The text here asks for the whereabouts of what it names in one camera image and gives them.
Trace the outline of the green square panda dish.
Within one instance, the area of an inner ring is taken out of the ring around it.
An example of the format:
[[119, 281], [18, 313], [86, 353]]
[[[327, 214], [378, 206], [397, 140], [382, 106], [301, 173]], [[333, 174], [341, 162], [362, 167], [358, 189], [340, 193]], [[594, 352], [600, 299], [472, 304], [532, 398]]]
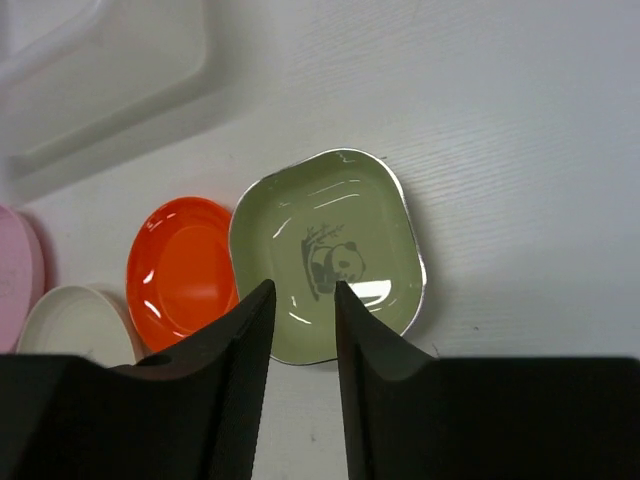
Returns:
[[339, 282], [400, 335], [424, 303], [426, 266], [401, 183], [358, 149], [331, 149], [253, 183], [232, 214], [229, 247], [240, 297], [275, 284], [271, 357], [286, 365], [335, 360]]

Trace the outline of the pink round plate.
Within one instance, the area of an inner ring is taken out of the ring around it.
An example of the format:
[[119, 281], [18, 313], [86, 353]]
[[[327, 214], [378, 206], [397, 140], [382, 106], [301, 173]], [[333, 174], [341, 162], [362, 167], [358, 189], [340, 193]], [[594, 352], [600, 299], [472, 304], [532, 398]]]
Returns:
[[29, 222], [1, 206], [1, 353], [13, 352], [31, 308], [44, 293], [40, 242]]

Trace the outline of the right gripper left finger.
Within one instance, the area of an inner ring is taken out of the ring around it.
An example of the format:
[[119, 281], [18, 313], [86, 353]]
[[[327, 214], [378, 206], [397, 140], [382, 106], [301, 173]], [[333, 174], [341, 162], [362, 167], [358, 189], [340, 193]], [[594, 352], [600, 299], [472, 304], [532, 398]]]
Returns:
[[134, 365], [1, 359], [5, 479], [248, 479], [275, 324], [259, 284], [225, 316]]

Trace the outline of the cream round bowl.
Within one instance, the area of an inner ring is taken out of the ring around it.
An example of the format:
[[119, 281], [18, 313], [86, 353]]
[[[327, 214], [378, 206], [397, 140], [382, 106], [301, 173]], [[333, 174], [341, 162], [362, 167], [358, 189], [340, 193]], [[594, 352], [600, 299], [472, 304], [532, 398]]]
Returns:
[[20, 354], [72, 354], [105, 367], [133, 365], [143, 348], [128, 315], [87, 286], [56, 287], [31, 309], [17, 343]]

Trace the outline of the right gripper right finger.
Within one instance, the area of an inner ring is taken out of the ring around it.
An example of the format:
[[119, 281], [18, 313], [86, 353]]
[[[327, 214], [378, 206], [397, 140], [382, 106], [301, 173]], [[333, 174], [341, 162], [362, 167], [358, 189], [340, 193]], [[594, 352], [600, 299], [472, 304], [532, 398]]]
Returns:
[[352, 479], [635, 479], [639, 363], [435, 358], [335, 290]]

